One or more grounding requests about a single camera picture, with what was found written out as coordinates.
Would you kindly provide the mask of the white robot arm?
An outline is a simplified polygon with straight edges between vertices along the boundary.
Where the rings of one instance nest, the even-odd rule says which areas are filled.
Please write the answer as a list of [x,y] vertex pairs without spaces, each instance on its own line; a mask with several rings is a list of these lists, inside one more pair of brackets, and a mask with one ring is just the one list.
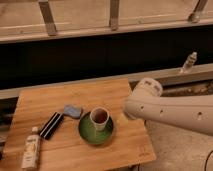
[[162,93],[157,80],[143,78],[125,99],[125,115],[213,136],[213,95],[162,97]]

